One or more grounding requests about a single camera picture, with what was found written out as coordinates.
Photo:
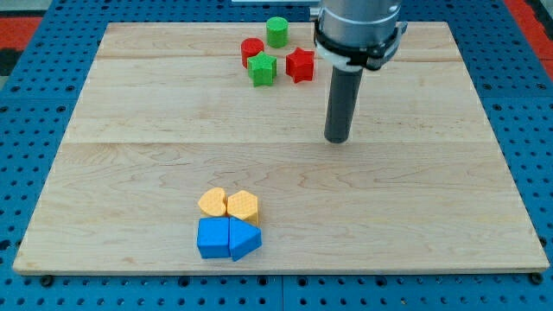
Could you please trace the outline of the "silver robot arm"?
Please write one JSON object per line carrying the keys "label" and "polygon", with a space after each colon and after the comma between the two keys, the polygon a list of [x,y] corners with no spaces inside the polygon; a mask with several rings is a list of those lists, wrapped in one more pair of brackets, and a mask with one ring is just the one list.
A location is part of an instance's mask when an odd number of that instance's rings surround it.
{"label": "silver robot arm", "polygon": [[407,29],[401,8],[401,0],[320,0],[310,8],[317,54],[344,72],[379,70]]}

